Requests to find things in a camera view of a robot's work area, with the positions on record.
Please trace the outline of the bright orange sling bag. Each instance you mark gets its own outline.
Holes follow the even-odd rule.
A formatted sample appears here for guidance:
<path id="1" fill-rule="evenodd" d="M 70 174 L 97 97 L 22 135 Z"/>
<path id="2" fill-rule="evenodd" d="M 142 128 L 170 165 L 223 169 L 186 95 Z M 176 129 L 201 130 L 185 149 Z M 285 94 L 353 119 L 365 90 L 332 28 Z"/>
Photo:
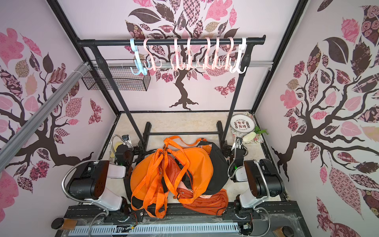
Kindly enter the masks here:
<path id="1" fill-rule="evenodd" d="M 206 139 L 199 138 L 195 143 L 189 144 L 188 148 L 181 147 L 175 140 L 182 140 L 179 136 L 172 136 L 164 140 L 164 168 L 163 177 L 168 190 L 173 193 L 182 204 L 192 204 L 198 197 L 203 195 L 213 176 L 213 165 L 206 150 L 197 147 L 201 141 Z M 172 155 L 181 165 L 182 169 L 175 179 L 170 180 L 168 165 L 169 155 Z M 177 189 L 184 175 L 190 174 L 192 178 L 191 189 L 192 197 L 184 197 Z"/>

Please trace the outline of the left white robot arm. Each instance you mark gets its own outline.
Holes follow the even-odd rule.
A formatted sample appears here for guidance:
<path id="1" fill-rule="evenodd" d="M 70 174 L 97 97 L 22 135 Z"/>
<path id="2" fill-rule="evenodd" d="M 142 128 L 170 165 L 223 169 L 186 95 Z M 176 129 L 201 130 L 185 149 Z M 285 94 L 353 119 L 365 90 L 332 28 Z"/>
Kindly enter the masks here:
<path id="1" fill-rule="evenodd" d="M 83 161 L 72 167 L 64 176 L 61 187 L 66 197 L 77 202 L 95 205 L 107 212 L 119 211 L 125 215 L 131 212 L 130 176 L 134 151 L 127 145 L 118 145 L 115 161 Z M 123 180 L 127 197 L 115 194 L 106 187 L 108 179 Z"/>

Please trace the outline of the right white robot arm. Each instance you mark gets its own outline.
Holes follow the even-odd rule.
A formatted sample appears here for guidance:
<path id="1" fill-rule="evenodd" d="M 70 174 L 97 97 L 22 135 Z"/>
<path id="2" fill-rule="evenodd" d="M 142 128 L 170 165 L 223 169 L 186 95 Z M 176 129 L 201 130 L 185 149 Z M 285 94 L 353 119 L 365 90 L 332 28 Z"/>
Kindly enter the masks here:
<path id="1" fill-rule="evenodd" d="M 245 160 L 247 155 L 248 149 L 243 145 L 242 138 L 236 138 L 231 148 L 228 177 L 234 182 L 248 182 L 249 188 L 237 195 L 235 214 L 244 209 L 256 209 L 285 191 L 284 182 L 269 159 Z"/>

